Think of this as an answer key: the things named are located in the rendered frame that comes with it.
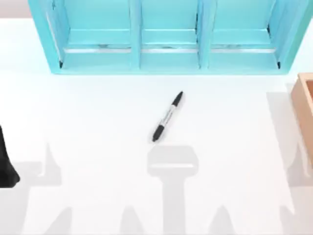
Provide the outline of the black and grey marker pen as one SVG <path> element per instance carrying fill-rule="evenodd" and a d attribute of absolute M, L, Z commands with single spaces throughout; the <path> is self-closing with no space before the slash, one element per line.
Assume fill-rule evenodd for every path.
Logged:
<path fill-rule="evenodd" d="M 165 127 L 167 126 L 168 122 L 172 118 L 175 109 L 178 107 L 182 99 L 182 96 L 183 96 L 183 91 L 181 91 L 173 100 L 169 110 L 166 112 L 165 116 L 162 118 L 158 127 L 154 131 L 153 136 L 152 136 L 152 142 L 156 142 L 161 137 L 163 131 L 165 130 Z"/>

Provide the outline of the light blue rack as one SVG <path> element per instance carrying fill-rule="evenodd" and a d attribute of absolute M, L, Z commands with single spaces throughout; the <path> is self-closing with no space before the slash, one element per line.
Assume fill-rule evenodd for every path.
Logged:
<path fill-rule="evenodd" d="M 27 0 L 53 74 L 286 74 L 313 0 Z"/>

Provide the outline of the salmon-coloured shallow box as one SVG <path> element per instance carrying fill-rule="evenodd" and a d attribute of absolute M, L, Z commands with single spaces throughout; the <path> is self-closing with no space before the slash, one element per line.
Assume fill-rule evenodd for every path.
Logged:
<path fill-rule="evenodd" d="M 291 100 L 313 169 L 313 72 L 302 72 L 291 90 Z"/>

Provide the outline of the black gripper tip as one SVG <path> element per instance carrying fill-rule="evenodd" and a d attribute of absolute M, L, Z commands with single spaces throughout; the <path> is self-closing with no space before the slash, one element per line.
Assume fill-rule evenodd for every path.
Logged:
<path fill-rule="evenodd" d="M 19 181 L 20 176 L 9 159 L 0 126 L 0 188 L 13 188 Z"/>

